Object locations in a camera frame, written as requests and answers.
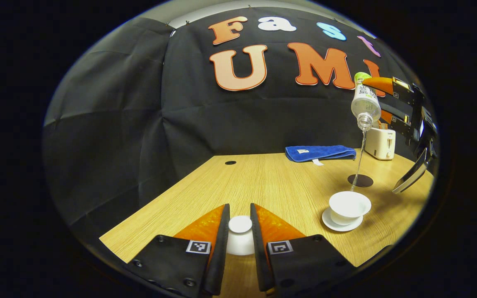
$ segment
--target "toaster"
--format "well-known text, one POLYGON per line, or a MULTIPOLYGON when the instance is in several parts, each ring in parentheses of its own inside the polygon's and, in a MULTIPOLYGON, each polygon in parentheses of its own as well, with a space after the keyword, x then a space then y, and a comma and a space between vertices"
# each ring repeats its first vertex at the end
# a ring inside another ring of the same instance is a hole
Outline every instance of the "toaster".
POLYGON ((395 130, 371 127, 367 131, 365 151, 379 160, 392 160, 395 156, 395 130))

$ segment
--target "orange letter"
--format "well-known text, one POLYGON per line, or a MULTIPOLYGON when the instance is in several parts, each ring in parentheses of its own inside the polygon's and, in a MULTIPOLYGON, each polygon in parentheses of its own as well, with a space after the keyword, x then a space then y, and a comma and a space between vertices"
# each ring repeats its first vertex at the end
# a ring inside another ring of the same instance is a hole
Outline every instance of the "orange letter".
POLYGON ((325 59, 314 51, 314 49, 301 42, 291 42, 288 44, 293 49, 299 63, 299 76, 296 77, 296 83, 300 85, 316 85, 318 78, 312 75, 312 68, 316 70, 321 81, 329 85, 332 72, 335 72, 333 84, 338 88, 354 89, 354 82, 347 66, 347 55, 339 49, 329 48, 325 59))
POLYGON ((231 30, 242 31, 242 24, 240 24, 240 22, 246 22, 247 20, 246 17, 234 17, 233 19, 210 25, 209 29, 213 30, 214 37, 216 38, 212 44, 219 45, 223 42, 238 38, 240 34, 233 33, 231 30))
MULTIPOLYGON (((364 59, 364 63, 367 65, 367 68, 369 68, 369 72, 371 73, 371 76, 380 77, 380 74, 378 73, 378 70, 380 68, 378 67, 377 64, 367 59, 364 59)), ((385 97, 386 93, 384 91, 376 90, 376 96, 385 97)))
POLYGON ((251 75, 248 77, 236 77, 233 71, 233 56, 236 51, 228 50, 214 53, 209 57, 214 63, 214 77, 218 86, 230 91, 252 89, 259 86, 266 79, 266 62, 264 51, 265 45, 245 47, 242 51, 250 54, 251 75))

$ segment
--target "water bottle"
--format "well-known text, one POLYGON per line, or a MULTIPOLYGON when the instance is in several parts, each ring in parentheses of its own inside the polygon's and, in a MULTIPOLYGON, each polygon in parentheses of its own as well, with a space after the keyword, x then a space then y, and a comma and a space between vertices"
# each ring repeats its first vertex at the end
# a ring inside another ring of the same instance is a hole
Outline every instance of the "water bottle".
POLYGON ((371 129, 373 122, 378 121, 381 116, 380 104, 376 97, 375 90, 362 85, 364 79, 370 78, 369 74, 359 72, 354 75, 354 98, 351 103, 351 110, 357 119, 358 127, 363 131, 371 129))

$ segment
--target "white wall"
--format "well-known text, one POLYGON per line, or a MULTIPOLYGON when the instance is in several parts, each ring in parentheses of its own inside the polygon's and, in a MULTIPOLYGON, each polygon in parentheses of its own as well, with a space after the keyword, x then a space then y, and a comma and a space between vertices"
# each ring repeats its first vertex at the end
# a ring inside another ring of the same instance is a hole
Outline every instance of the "white wall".
POLYGON ((193 22, 208 15, 246 8, 248 5, 251 5, 251 7, 291 8, 322 15, 330 19, 336 18, 338 22, 364 32, 371 38, 376 38, 371 32, 368 32, 345 16, 308 0, 171 0, 142 13, 140 17, 148 17, 163 23, 170 22, 170 26, 178 28, 185 25, 186 21, 193 22))

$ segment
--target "wooden table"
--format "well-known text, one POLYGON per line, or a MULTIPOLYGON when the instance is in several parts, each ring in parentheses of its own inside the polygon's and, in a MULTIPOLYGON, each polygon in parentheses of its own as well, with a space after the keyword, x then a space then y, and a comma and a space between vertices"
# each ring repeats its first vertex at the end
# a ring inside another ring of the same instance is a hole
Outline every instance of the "wooden table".
MULTIPOLYGON (((229 203, 231 217, 250 215, 254 202, 310 236, 322 234, 354 266, 359 266, 386 245, 394 244, 417 218, 433 183, 427 171, 411 187, 393 194, 396 181, 413 162, 395 155, 391 161, 363 156, 360 173, 373 185, 356 187, 371 200, 363 223, 349 232, 327 228, 322 220, 329 198, 350 190, 347 177, 356 172, 356 160, 297 163, 284 153, 214 156, 187 177, 106 232, 100 240, 129 262, 158 234, 174 236, 191 222, 229 203), (226 161, 236 164, 226 165, 226 161)), ((226 256, 221 297, 265 297, 259 292, 255 257, 226 256)))

